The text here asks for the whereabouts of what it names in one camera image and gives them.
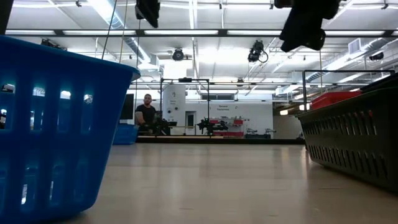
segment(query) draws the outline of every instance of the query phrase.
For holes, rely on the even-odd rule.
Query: man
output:
[[[156,109],[150,105],[151,103],[152,96],[150,94],[146,94],[144,97],[144,104],[139,105],[136,109],[136,121],[138,122],[141,131],[143,131],[141,127],[154,122]]]

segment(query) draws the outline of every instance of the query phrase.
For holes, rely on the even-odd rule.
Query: white cylindrical tank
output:
[[[163,118],[185,126],[185,85],[170,84],[163,91]],[[171,135],[181,135],[185,128],[172,128]]]

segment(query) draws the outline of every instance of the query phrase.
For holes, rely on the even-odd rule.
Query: black t-shirt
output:
[[[153,106],[147,108],[145,105],[139,105],[136,112],[142,112],[145,123],[153,123],[155,119],[156,109]]]

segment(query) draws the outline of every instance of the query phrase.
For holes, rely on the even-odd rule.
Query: floor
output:
[[[93,208],[64,224],[398,223],[398,197],[302,146],[114,147]]]

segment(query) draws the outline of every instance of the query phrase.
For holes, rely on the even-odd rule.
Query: blue bin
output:
[[[100,189],[132,67],[0,36],[0,223],[70,217]]]
[[[114,136],[114,145],[134,144],[138,136],[138,126],[130,124],[119,124]]]

